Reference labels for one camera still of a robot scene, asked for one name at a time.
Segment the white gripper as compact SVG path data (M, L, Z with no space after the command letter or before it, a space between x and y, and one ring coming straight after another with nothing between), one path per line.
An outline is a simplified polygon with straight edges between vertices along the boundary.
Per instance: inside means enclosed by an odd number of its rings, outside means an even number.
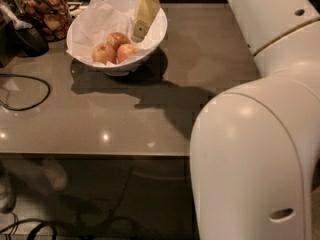
M134 42L141 43L145 39L159 10L159 0L137 0L131 33Z

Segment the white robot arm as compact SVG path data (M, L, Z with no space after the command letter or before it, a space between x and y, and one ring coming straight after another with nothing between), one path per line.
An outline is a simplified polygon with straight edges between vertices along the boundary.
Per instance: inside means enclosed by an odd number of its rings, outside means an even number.
M312 240L320 19L308 0L227 0L260 79L213 98L190 140L201 240Z

